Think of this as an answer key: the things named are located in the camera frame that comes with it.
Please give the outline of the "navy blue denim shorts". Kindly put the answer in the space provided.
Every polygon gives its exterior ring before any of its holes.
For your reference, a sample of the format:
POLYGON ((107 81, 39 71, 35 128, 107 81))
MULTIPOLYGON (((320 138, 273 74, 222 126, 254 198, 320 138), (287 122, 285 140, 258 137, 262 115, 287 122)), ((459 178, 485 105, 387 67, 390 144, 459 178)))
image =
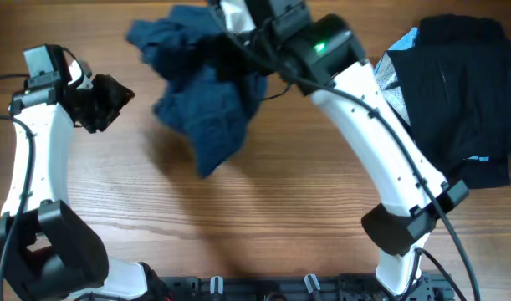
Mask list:
POLYGON ((243 147, 248 124, 268 89, 262 76, 217 80, 208 60, 208 38, 219 33, 224 32, 207 8, 178 5, 165 18, 133 21, 126 34, 127 42, 141 51, 142 62, 167 82, 154 112, 188 138, 202 178, 243 147))

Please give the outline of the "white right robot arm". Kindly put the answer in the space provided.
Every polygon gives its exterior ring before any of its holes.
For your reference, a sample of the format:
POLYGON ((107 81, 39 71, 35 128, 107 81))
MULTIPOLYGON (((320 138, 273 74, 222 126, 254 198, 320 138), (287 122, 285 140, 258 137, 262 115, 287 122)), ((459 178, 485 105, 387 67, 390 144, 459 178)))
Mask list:
POLYGON ((380 203, 362 227, 378 247, 375 278, 386 297, 407 300, 438 223, 468 197, 421 153, 382 96, 350 25, 330 13, 314 19, 304 1, 211 1, 210 13, 242 55, 295 84, 329 118, 360 159, 380 203))

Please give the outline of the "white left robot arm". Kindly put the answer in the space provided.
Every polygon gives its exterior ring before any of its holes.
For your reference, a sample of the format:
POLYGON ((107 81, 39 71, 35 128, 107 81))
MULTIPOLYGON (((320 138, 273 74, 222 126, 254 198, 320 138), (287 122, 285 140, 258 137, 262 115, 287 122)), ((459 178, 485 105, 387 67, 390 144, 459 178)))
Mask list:
POLYGON ((109 257, 68 197, 74 129, 105 130, 134 93, 92 74, 67 48, 43 44, 23 55, 26 81, 6 115, 16 150, 0 216, 0 290, 9 285, 22 300, 162 299, 166 290, 152 269, 109 257))

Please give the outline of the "black shorts with blue lining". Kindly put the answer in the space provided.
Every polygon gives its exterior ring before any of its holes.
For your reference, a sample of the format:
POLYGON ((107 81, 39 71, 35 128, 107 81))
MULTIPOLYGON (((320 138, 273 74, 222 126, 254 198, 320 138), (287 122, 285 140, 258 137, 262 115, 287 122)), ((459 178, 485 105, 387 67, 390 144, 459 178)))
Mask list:
POLYGON ((471 189, 507 186, 511 156, 511 41, 500 22, 422 19, 374 71, 385 100, 422 154, 471 189))

